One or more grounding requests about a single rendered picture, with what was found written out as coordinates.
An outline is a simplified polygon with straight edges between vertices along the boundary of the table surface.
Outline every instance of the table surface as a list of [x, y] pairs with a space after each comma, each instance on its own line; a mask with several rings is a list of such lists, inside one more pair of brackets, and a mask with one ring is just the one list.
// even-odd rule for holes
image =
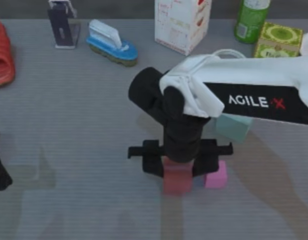
[[[14, 185], [0, 192], [0, 240], [308, 240], [308, 127], [255, 120], [228, 164], [226, 188], [195, 178], [183, 198], [161, 195], [127, 148], [162, 128], [127, 98], [143, 68], [164, 72], [184, 56], [154, 42], [152, 20], [105, 20], [139, 50], [116, 65], [85, 43], [56, 50], [46, 20], [4, 20], [15, 82], [0, 88], [0, 156]], [[308, 20], [274, 20], [308, 31]], [[212, 20], [193, 54], [232, 48], [232, 20]], [[214, 122], [205, 127], [212, 137]]]

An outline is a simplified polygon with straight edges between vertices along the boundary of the robotic arm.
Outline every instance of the robotic arm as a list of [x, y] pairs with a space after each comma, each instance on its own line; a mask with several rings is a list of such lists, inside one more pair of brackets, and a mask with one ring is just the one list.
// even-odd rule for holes
[[222, 113], [308, 125], [308, 56], [191, 56], [165, 74], [152, 67], [141, 71], [129, 99], [164, 128], [164, 146], [138, 156], [189, 163], [208, 148], [201, 140], [203, 126]]

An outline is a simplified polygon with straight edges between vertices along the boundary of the green block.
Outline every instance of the green block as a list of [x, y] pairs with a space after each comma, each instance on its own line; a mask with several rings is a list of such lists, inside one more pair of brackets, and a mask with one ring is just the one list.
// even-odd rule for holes
[[235, 142], [242, 143], [253, 119], [246, 116], [222, 114], [216, 119], [216, 132]]

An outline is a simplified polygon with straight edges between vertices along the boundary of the white box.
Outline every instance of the white box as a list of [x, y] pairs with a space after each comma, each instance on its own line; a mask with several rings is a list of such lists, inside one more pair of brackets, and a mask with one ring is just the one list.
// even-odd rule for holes
[[188, 55], [208, 30], [212, 0], [155, 0], [155, 41]]

